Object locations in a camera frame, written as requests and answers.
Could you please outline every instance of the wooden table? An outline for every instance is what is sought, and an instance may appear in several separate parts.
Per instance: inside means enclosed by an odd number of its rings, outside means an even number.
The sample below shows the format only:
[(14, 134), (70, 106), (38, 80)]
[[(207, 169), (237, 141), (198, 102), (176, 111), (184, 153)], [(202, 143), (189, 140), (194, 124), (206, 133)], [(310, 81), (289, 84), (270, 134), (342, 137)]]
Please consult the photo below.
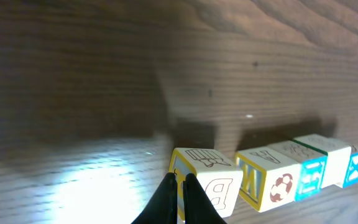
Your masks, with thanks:
[[(358, 1), (0, 0), (0, 223), (130, 223), (174, 146), (358, 144)], [(228, 223), (358, 223), (358, 185)]]

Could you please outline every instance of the letter block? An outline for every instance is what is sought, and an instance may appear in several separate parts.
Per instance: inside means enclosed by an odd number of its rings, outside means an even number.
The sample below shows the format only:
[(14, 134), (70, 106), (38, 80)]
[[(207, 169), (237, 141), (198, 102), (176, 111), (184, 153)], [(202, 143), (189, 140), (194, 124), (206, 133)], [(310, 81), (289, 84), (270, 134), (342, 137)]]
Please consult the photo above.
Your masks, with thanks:
[(302, 200), (320, 192), (327, 156), (293, 141), (278, 142), (270, 144), (268, 147), (301, 164), (295, 201)]
[(340, 183), (337, 183), (336, 185), (338, 187), (345, 188), (358, 183), (358, 146), (340, 141), (338, 139), (330, 139), (352, 147), (352, 154), (351, 158), (349, 159), (349, 165), (346, 169), (345, 179), (342, 180)]
[(244, 172), (240, 196), (258, 212), (294, 201), (301, 165), (268, 147), (238, 151)]
[(352, 152), (352, 148), (349, 145), (333, 141), (318, 134), (301, 136), (295, 138), (294, 141), (327, 155), (326, 171), (321, 188), (340, 183), (345, 179), (347, 165), (349, 165)]
[(231, 216), (239, 193), (242, 171), (214, 149), (175, 148), (169, 172), (177, 176), (178, 214), (185, 220), (183, 181), (192, 173), (222, 217)]

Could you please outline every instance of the green stripe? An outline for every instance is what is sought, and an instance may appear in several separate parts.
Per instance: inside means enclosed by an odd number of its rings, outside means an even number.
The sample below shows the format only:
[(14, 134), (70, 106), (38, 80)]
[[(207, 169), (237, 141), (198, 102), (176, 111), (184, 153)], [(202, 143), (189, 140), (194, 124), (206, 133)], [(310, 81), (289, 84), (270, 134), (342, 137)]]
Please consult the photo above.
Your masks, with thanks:
[(311, 148), (311, 149), (314, 150), (314, 151), (318, 151), (318, 152), (323, 153), (324, 155), (328, 156), (328, 152), (326, 152), (326, 151), (323, 151), (323, 150), (318, 149), (318, 148), (313, 147), (313, 146), (309, 146), (308, 144), (305, 144), (305, 143), (303, 143), (303, 142), (299, 142), (298, 140), (295, 140), (295, 139), (292, 139), (292, 141), (294, 141), (294, 142), (296, 142), (296, 143), (298, 143), (298, 144), (301, 144), (301, 145), (304, 146), (304, 147)]

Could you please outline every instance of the wooden surface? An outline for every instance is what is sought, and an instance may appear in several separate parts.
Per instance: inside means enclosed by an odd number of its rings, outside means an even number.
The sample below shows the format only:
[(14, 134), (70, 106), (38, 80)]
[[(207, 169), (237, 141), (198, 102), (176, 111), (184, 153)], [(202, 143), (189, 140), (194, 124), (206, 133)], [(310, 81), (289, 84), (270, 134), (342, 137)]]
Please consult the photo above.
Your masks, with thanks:
[[(0, 0), (0, 223), (130, 223), (173, 146), (290, 124), (358, 144), (358, 1)], [(226, 221), (358, 223), (358, 185)]]

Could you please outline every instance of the wooden toy block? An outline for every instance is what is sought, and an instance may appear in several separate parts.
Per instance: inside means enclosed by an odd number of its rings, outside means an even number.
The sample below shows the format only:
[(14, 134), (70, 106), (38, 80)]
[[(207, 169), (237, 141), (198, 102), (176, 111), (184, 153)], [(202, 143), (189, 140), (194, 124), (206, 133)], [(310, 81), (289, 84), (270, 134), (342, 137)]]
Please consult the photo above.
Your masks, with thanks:
[(238, 151), (244, 176), (240, 196), (258, 212), (294, 201), (301, 165), (268, 147)]
[(327, 156), (293, 141), (278, 142), (270, 144), (268, 147), (301, 164), (295, 201), (303, 200), (320, 192)]
[(358, 146), (340, 141), (338, 139), (331, 140), (346, 144), (352, 148), (351, 158), (349, 159), (349, 165), (347, 166), (345, 178), (336, 185), (338, 187), (344, 188), (358, 183)]
[(295, 138), (294, 141), (327, 155), (326, 171), (321, 188), (344, 180), (352, 151), (349, 145), (333, 141), (318, 134), (301, 136)]
[(232, 214), (242, 181), (242, 171), (220, 152), (214, 149), (175, 148), (169, 172), (177, 176), (178, 214), (182, 220), (185, 220), (183, 181), (189, 173), (197, 177), (222, 218)]

